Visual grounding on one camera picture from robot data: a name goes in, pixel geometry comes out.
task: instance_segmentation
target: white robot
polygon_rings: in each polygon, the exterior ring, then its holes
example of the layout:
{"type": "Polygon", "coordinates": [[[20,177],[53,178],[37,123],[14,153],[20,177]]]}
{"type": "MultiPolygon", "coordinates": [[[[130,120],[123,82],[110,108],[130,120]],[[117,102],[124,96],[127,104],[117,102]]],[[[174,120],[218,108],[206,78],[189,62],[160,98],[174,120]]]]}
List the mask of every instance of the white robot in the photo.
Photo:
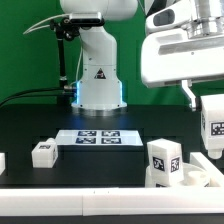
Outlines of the white robot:
{"type": "Polygon", "coordinates": [[[194,82],[224,79],[224,0],[145,0],[141,77],[147,87],[180,84],[192,111],[202,108],[208,155],[224,148],[224,94],[196,97],[194,82]]]}
{"type": "MultiPolygon", "coordinates": [[[[101,25],[104,20],[134,16],[137,0],[60,0],[60,4],[66,13],[62,16],[66,23],[80,24],[83,76],[77,81],[74,111],[106,116],[124,110],[127,104],[122,100],[122,83],[117,78],[117,43],[101,25]]],[[[40,24],[25,33],[42,28],[38,27],[40,24]]]]}

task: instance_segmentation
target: black table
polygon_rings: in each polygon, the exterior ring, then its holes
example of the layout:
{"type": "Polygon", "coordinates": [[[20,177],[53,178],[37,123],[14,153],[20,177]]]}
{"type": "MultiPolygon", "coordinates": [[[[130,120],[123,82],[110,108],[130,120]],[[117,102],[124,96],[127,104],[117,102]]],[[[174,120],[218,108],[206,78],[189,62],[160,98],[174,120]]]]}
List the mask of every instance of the black table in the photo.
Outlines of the black table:
{"type": "MultiPolygon", "coordinates": [[[[87,117],[74,114],[71,107],[7,105],[0,108],[0,152],[5,152],[7,158],[6,171],[0,176],[0,188],[80,187],[69,182],[69,176],[65,178],[63,170],[54,173],[54,169],[48,169],[40,179],[39,171],[32,168],[31,151],[34,146],[39,141],[55,138],[61,129],[138,130],[145,148],[145,167],[148,165],[146,143],[158,138],[181,143],[185,162],[189,162],[190,152],[201,151],[207,157],[200,137],[200,113],[193,113],[183,106],[129,105],[124,114],[111,117],[87,117]]],[[[220,161],[211,162],[223,168],[223,160],[220,161]]],[[[0,223],[214,224],[223,221],[222,214],[0,218],[0,223]]]]}

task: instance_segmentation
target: white box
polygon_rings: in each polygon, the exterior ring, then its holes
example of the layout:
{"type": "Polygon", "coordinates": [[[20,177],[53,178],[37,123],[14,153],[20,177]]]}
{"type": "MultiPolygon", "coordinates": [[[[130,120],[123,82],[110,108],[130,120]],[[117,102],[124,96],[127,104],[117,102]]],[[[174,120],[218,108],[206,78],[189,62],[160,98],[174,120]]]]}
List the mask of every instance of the white box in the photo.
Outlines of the white box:
{"type": "Polygon", "coordinates": [[[5,170],[5,153],[0,153],[0,175],[5,170]]]}
{"type": "Polygon", "coordinates": [[[58,148],[54,141],[39,142],[32,151],[34,168],[52,168],[58,158],[58,148]]]}
{"type": "Polygon", "coordinates": [[[147,143],[152,179],[161,187],[184,179],[181,144],[166,139],[147,143]]]}
{"type": "Polygon", "coordinates": [[[224,148],[224,94],[202,96],[201,136],[213,159],[222,156],[224,148]]]}

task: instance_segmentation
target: white block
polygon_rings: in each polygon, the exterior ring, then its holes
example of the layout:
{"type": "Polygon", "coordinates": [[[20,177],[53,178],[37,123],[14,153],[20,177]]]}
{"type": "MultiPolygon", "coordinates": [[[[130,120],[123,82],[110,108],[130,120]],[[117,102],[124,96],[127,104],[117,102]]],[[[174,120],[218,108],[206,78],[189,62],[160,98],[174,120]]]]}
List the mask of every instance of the white block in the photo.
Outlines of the white block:
{"type": "Polygon", "coordinates": [[[39,142],[32,151],[34,168],[52,168],[58,158],[57,144],[53,139],[39,142]]]}
{"type": "Polygon", "coordinates": [[[202,96],[201,136],[213,159],[222,156],[224,148],[224,94],[202,96]]]}
{"type": "Polygon", "coordinates": [[[5,170],[5,153],[0,153],[0,175],[5,170]]]}
{"type": "Polygon", "coordinates": [[[83,195],[83,215],[119,215],[119,188],[92,189],[83,195]]]}
{"type": "Polygon", "coordinates": [[[172,186],[184,179],[181,145],[166,139],[147,143],[152,179],[172,186]]]}
{"type": "Polygon", "coordinates": [[[0,216],[81,216],[82,195],[82,189],[1,189],[0,216]]]}

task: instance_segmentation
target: green wall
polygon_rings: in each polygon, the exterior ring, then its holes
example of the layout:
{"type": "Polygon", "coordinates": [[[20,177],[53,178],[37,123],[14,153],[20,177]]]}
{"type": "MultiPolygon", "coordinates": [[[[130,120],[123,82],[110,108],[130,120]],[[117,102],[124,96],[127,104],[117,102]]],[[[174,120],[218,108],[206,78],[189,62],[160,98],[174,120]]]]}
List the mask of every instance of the green wall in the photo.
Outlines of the green wall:
{"type": "MultiPolygon", "coordinates": [[[[55,35],[41,30],[24,36],[31,25],[61,14],[59,0],[1,0],[0,100],[18,91],[58,85],[59,66],[55,35]]],[[[118,77],[124,83],[124,97],[129,104],[186,104],[180,87],[147,89],[140,78],[140,52],[144,40],[142,11],[127,21],[108,22],[106,30],[118,42],[118,77]]],[[[80,51],[79,40],[65,44],[69,82],[75,76],[80,51]]],[[[194,85],[196,94],[224,92],[224,82],[194,85]]],[[[50,99],[14,102],[53,102],[50,99]]]]}

